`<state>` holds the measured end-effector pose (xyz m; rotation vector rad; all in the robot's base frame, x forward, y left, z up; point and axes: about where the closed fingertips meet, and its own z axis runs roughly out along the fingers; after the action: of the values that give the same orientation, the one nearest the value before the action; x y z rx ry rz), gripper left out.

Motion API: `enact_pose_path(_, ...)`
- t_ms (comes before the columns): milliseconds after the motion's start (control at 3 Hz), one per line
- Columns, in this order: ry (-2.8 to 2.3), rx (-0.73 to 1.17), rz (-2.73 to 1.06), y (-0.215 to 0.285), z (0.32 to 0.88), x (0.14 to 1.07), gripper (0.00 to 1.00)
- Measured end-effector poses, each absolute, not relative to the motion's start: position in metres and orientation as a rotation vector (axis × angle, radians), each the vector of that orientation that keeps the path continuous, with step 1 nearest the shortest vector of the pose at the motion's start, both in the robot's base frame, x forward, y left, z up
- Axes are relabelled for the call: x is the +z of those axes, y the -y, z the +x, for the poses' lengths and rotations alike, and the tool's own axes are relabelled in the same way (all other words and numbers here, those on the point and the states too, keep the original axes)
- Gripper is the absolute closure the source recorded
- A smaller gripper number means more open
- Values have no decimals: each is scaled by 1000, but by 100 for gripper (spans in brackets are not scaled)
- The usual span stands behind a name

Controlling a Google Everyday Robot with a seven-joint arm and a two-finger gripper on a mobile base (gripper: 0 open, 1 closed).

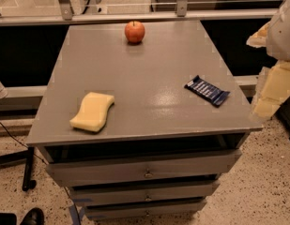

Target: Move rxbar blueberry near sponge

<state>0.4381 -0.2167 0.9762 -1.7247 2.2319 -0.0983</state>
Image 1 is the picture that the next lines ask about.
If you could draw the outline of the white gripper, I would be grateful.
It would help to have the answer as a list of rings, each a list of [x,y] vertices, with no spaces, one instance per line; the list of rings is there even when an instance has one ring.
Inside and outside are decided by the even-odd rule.
[[[270,22],[264,24],[246,44],[267,47],[267,54],[278,61],[272,68],[263,67],[258,75],[252,114],[268,120],[290,97],[290,0],[285,0]]]

